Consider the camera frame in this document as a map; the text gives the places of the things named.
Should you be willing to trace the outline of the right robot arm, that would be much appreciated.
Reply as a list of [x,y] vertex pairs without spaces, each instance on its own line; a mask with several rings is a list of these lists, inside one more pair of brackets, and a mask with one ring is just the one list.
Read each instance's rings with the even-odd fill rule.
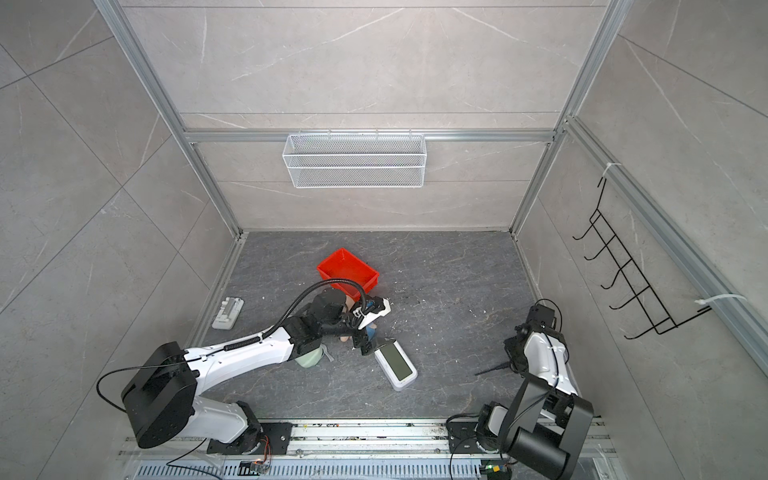
[[508,406],[490,402],[477,414],[448,417],[450,455],[486,452],[500,457],[495,466],[501,470],[521,464],[548,479],[571,478],[594,409],[570,380],[556,303],[536,300],[515,335],[504,340],[504,350],[508,360],[488,371],[520,375],[516,396]]

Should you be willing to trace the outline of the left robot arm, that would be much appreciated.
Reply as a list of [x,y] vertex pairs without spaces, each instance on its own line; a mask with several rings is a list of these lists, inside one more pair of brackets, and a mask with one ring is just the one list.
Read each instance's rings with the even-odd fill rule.
[[249,371],[315,352],[326,336],[349,337],[369,355],[374,347],[368,328],[390,311],[388,299],[367,295],[353,280],[321,280],[261,332],[189,349],[177,342],[159,346],[144,364],[131,367],[134,376],[114,407],[127,416],[141,449],[176,437],[200,437],[216,453],[250,453],[266,445],[253,409],[244,401],[208,399],[205,392]]

